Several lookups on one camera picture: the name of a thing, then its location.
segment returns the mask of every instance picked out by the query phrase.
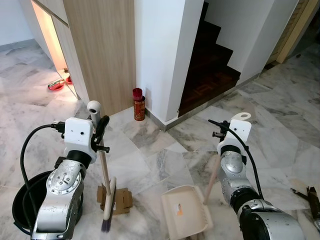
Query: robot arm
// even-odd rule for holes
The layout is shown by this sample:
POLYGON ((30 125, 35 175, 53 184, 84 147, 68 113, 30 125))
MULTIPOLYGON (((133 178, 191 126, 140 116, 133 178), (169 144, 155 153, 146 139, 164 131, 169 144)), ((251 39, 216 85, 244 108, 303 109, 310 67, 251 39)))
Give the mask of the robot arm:
POLYGON ((96 161, 97 151, 109 151, 108 147, 99 145, 108 122, 108 116, 99 117, 95 133, 90 120, 72 117, 65 124, 57 123, 64 136, 66 157, 47 178, 46 196, 38 211, 31 239, 65 240, 73 237, 87 169, 96 161))
POLYGON ((224 129, 213 133, 220 138, 217 146, 221 165, 217 176, 225 201, 237 214, 244 240, 304 240, 299 223, 289 214, 274 207, 259 195, 246 177, 245 148, 227 128, 245 143, 251 123, 231 119, 223 122, 224 129))

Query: cabinet door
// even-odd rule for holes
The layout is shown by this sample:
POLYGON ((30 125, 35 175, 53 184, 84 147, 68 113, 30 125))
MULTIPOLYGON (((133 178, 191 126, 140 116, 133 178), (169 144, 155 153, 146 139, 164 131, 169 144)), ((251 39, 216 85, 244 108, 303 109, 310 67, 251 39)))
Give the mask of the cabinet door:
POLYGON ((61 18, 65 23, 68 24, 67 14, 65 11, 65 6, 63 0, 35 0, 43 4, 51 12, 61 18))
POLYGON ((76 48, 72 39, 70 29, 54 16, 52 16, 52 20, 66 64, 72 77, 72 82, 75 91, 83 100, 83 102, 85 104, 88 104, 89 97, 87 93, 87 88, 84 81, 84 77, 82 75, 81 67, 79 64, 76 48))
POLYGON ((91 100, 102 114, 133 105, 136 86, 133 0, 64 0, 65 12, 91 100))

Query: dustpan handle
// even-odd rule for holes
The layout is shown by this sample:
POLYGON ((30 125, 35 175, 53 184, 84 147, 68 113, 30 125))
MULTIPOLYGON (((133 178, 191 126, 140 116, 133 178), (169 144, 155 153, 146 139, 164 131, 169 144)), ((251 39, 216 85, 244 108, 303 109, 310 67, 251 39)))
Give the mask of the dustpan handle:
POLYGON ((208 188, 206 189, 206 193, 205 193, 205 196, 204 196, 203 205, 207 205, 208 204, 208 199, 209 199, 212 187, 213 187, 213 185, 215 183, 220 163, 221 163, 221 157, 219 156, 218 159, 214 163, 214 167, 213 167, 213 171, 212 171, 212 174, 211 174, 211 177, 210 177, 209 185, 208 185, 208 188))

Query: cardboard piece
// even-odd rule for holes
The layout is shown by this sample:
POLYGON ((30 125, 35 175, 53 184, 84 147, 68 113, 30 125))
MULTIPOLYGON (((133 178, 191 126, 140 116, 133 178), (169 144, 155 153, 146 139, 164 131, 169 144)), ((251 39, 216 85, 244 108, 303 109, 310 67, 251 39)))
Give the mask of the cardboard piece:
MULTIPOLYGON (((106 187, 101 184, 98 186, 96 192, 96 201, 100 204, 101 210, 105 210, 107 190, 106 187)), ((127 214, 130 212, 130 208, 133 206, 132 193, 128 191, 128 188, 117 189, 115 191, 115 203, 113 207, 113 215, 127 214)))

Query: stair step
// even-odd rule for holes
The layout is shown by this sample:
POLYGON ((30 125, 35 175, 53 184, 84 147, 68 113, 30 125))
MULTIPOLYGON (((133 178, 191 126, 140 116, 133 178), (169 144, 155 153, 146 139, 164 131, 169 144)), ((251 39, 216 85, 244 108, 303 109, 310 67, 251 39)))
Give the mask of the stair step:
POLYGON ((194 47, 208 46, 215 44, 221 27, 207 21, 199 22, 198 31, 194 40, 194 47))
POLYGON ((240 72, 226 65, 198 76, 189 75, 182 94, 179 116, 233 88, 239 76, 240 72))
POLYGON ((188 74, 208 72, 227 65, 232 53, 232 50, 217 44, 211 48, 195 48, 191 55, 188 74))
POLYGON ((202 6, 200 21, 204 21, 204 20, 205 20, 208 7, 209 7, 209 3, 208 3, 208 2, 204 2, 204 3, 203 3, 203 6, 202 6))

